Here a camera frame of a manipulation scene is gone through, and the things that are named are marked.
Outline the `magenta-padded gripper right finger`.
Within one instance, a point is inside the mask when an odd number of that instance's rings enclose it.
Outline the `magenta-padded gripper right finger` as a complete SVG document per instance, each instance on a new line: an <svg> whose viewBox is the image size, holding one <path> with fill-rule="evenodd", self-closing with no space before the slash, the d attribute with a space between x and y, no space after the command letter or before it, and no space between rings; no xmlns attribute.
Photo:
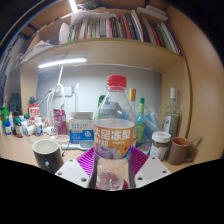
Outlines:
<svg viewBox="0 0 224 224"><path fill-rule="evenodd" d="M139 149L131 149L129 161L129 184L131 188L140 188L157 181L171 172L155 157L148 157Z"/></svg>

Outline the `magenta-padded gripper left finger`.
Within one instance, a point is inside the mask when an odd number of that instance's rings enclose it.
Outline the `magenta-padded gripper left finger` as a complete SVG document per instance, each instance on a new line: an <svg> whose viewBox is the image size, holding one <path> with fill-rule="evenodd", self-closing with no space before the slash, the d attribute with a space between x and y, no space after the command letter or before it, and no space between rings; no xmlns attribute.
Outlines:
<svg viewBox="0 0 224 224"><path fill-rule="evenodd" d="M68 159L55 175L83 188L88 188L93 171L93 161L94 149L90 149L77 159Z"/></svg>

